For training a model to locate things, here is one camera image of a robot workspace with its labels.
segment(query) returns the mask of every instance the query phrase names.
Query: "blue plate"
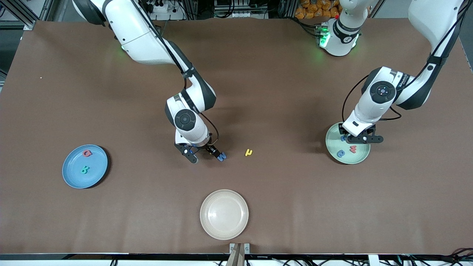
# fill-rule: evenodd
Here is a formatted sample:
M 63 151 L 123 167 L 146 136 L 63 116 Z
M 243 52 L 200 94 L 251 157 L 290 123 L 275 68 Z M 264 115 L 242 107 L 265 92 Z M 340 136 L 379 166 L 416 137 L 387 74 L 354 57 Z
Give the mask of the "blue plate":
M 97 145 L 82 145 L 67 156 L 62 165 L 62 177 L 73 188 L 88 188 L 104 177 L 108 158 Z

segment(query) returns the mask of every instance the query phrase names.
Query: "plate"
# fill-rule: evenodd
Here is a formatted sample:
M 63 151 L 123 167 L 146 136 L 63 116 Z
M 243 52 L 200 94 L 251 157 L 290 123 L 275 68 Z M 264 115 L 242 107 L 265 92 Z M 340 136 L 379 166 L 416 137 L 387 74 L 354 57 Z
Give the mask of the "plate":
M 342 140 L 343 135 L 338 131 L 336 123 L 330 127 L 325 136 L 325 145 L 336 160 L 345 164 L 361 163 L 368 157 L 370 144 L 351 144 Z
M 248 205 L 243 197 L 228 189 L 212 192 L 201 207 L 202 227 L 218 240 L 229 240 L 241 234 L 248 216 Z
M 108 168 L 108 157 L 97 145 L 82 145 L 71 151 L 62 165 L 62 178 L 73 188 L 97 184 Z

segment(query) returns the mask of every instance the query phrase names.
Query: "brown table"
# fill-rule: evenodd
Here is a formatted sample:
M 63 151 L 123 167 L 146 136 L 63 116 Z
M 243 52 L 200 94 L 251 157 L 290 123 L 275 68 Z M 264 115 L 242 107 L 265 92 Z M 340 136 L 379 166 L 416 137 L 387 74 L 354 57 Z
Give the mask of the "brown table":
M 473 76 L 459 42 L 426 105 L 380 122 L 385 142 L 348 166 L 327 154 L 325 132 L 371 70 L 415 74 L 424 65 L 429 43 L 408 20 L 368 20 L 342 58 L 289 20 L 170 22 L 164 37 L 217 93 L 206 114 L 228 156 L 200 154 L 192 165 L 173 146 L 164 113 L 183 84 L 178 69 L 132 61 L 113 36 L 87 23 L 38 22 L 24 33 L 0 95 L 2 253 L 214 253 L 249 242 L 255 253 L 448 254 L 473 246 Z M 347 114 L 358 99 L 359 89 Z M 73 189 L 61 166 L 87 143 L 110 152 L 111 171 L 92 189 Z M 230 241 L 211 238 L 199 221 L 204 198 L 223 188 L 250 209 Z

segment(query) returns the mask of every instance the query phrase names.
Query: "robotic arm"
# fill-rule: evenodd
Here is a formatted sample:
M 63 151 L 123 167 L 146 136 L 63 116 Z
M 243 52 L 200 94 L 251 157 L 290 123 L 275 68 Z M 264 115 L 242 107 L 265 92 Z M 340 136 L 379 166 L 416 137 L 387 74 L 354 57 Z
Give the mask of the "robotic arm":
M 340 0 L 343 11 L 338 19 L 322 23 L 328 31 L 320 39 L 320 47 L 334 56 L 347 55 L 356 45 L 359 30 L 368 17 L 368 6 L 373 0 Z
M 340 133 L 348 135 L 348 143 L 379 143 L 375 123 L 394 103 L 405 110 L 421 107 L 430 95 L 435 79 L 445 64 L 460 33 L 461 21 L 473 0 L 467 0 L 462 15 L 458 12 L 463 0 L 413 0 L 409 20 L 430 42 L 427 63 L 417 77 L 387 67 L 373 70 L 350 117 L 339 125 Z
M 198 162 L 195 152 L 200 149 L 206 149 L 223 161 L 225 154 L 213 146 L 216 140 L 212 142 L 211 133 L 199 116 L 214 106 L 216 95 L 213 88 L 176 44 L 161 37 L 139 3 L 136 0 L 72 2 L 76 11 L 88 22 L 105 26 L 104 22 L 108 20 L 122 49 L 134 61 L 148 65 L 175 64 L 180 69 L 184 80 L 189 79 L 192 85 L 184 87 L 166 102 L 166 116 L 176 127 L 175 147 L 192 163 Z

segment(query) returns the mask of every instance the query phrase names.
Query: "green plate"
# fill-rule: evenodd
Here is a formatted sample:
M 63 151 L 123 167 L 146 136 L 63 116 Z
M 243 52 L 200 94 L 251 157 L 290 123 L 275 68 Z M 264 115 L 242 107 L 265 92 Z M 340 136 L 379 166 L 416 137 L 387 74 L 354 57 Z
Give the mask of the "green plate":
M 349 144 L 342 141 L 342 134 L 336 123 L 330 127 L 325 136 L 325 144 L 329 153 L 338 161 L 345 164 L 361 163 L 368 157 L 370 144 Z

